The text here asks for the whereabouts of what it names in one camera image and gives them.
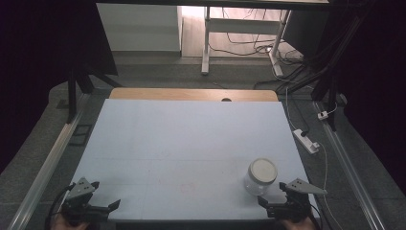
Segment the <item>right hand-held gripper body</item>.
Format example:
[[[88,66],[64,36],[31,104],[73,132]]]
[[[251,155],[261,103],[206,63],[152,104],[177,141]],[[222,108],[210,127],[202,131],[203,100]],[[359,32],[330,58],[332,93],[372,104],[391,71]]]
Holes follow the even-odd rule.
[[[299,222],[312,216],[310,195],[326,195],[327,190],[316,187],[300,178],[286,183],[285,203],[270,203],[274,209],[266,211],[271,219],[289,219]]]

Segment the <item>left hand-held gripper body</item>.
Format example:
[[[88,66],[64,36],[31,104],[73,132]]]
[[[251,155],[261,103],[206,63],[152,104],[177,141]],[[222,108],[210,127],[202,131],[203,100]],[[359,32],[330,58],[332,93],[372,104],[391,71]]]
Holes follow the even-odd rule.
[[[96,190],[82,177],[65,197],[61,208],[62,216],[70,224],[107,222],[108,207],[92,206],[89,203]]]

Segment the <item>clear glass jar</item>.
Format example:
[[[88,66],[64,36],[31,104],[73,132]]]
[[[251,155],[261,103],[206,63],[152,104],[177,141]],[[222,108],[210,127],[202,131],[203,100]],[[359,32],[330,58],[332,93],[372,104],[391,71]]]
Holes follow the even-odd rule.
[[[245,187],[246,191],[249,194],[253,195],[253,196],[262,196],[262,195],[264,195],[267,192],[267,190],[269,189],[269,187],[272,185],[272,184],[270,184],[270,185],[261,185],[261,184],[256,183],[255,181],[253,181],[250,178],[250,176],[248,174],[248,171],[247,171],[247,174],[244,177],[243,184],[244,184],[244,187]]]

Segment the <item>cream jar lid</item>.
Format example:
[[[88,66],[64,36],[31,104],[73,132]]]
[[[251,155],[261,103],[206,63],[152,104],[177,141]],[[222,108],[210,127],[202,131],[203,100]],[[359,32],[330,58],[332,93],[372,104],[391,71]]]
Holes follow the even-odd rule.
[[[269,159],[258,158],[249,165],[248,174],[256,183],[270,185],[276,180],[278,169]]]

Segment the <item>person's right hand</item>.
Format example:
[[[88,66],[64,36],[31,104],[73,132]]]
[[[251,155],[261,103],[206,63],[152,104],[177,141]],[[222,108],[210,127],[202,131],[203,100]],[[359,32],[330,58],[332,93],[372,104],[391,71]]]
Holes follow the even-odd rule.
[[[310,218],[305,218],[299,222],[282,219],[281,223],[286,230],[316,230],[316,227]]]

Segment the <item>person's left hand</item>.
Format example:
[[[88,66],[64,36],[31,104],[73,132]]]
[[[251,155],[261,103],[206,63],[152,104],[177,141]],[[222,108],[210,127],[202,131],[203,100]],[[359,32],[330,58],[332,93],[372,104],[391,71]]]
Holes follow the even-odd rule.
[[[73,226],[62,215],[57,215],[51,224],[51,230],[86,230],[88,226],[89,224],[87,222]]]

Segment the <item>white power strip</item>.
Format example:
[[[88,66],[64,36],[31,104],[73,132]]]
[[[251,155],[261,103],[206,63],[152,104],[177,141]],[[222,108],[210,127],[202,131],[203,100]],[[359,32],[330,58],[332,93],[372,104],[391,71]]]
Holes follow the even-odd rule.
[[[309,154],[314,154],[319,151],[320,145],[317,142],[312,142],[305,131],[296,129],[292,131],[295,138],[302,144]]]

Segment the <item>black floor socket cover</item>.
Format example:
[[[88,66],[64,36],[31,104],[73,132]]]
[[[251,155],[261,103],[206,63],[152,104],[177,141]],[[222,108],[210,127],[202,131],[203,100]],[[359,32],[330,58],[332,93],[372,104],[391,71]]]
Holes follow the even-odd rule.
[[[91,135],[92,125],[77,125],[74,130],[69,145],[74,147],[84,147]]]

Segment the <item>black tripod stand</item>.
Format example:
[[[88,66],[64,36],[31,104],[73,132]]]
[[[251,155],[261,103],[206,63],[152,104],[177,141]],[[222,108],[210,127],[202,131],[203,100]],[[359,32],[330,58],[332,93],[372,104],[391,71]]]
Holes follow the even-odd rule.
[[[69,113],[67,124],[72,124],[78,113],[76,86],[78,85],[84,94],[91,94],[94,90],[94,85],[90,80],[91,76],[96,77],[113,88],[122,87],[120,83],[107,77],[104,73],[93,68],[90,64],[84,63],[82,65],[75,66],[68,74]]]
[[[284,94],[288,97],[299,89],[309,86],[316,81],[317,84],[312,90],[310,97],[313,101],[320,102],[325,95],[328,95],[328,117],[326,121],[333,131],[336,130],[335,109],[337,108],[338,64],[362,23],[364,9],[370,0],[356,0],[354,4],[351,4],[350,0],[341,1],[346,1],[346,3],[334,3],[333,7],[329,10],[329,12],[337,14],[334,22],[338,26],[338,32],[319,54],[308,61],[308,63],[313,64],[317,72],[310,77],[299,80],[290,88],[285,87],[284,89]]]

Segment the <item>wooden table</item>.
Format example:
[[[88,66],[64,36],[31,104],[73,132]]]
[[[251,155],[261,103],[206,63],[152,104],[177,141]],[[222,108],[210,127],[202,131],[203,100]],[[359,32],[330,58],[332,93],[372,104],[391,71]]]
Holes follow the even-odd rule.
[[[186,89],[186,88],[114,88],[110,99],[211,102],[277,102],[272,90]]]

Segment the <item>black curtain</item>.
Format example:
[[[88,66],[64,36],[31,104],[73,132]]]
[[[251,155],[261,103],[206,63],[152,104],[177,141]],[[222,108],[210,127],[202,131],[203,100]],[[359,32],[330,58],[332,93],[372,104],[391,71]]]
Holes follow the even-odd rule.
[[[23,145],[50,90],[82,67],[116,64],[98,0],[0,0],[0,173]]]
[[[376,0],[338,64],[344,113],[406,195],[406,0]]]

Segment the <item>white cabinet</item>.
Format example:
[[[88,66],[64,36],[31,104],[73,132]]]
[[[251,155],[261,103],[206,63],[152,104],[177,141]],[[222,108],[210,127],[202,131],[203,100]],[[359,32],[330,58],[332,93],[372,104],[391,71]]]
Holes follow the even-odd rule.
[[[180,7],[104,3],[97,7],[113,51],[181,51]]]

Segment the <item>aluminium floor rail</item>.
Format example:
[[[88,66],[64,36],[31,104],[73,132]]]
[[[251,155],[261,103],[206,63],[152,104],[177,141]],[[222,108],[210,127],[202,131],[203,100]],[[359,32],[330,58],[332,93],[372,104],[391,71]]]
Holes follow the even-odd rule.
[[[78,99],[77,114],[70,124],[65,124],[59,133],[53,147],[47,155],[41,166],[34,182],[29,191],[26,193],[14,217],[11,220],[7,230],[24,230],[31,219],[34,209],[41,199],[56,166],[64,152],[74,130],[76,129],[79,119],[81,118],[84,108],[90,98],[89,94],[81,94]]]
[[[361,180],[356,168],[352,164],[348,152],[336,131],[333,131],[327,120],[317,119],[323,126],[334,153],[346,175],[360,208],[371,230],[387,230],[385,223],[377,211],[372,198]]]

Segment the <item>white desk frame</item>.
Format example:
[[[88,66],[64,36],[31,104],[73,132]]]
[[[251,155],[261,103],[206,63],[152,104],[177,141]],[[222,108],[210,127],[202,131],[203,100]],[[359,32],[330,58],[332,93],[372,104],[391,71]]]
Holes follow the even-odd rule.
[[[289,17],[289,10],[282,10],[282,18],[279,21],[251,20],[251,19],[226,19],[211,18],[211,8],[204,8],[204,46],[202,54],[201,74],[209,74],[210,33],[232,33],[232,34],[257,34],[274,35],[275,43],[268,51],[268,56],[272,63],[272,68],[276,77],[282,77],[283,72],[277,59],[277,52],[282,40],[282,35]]]

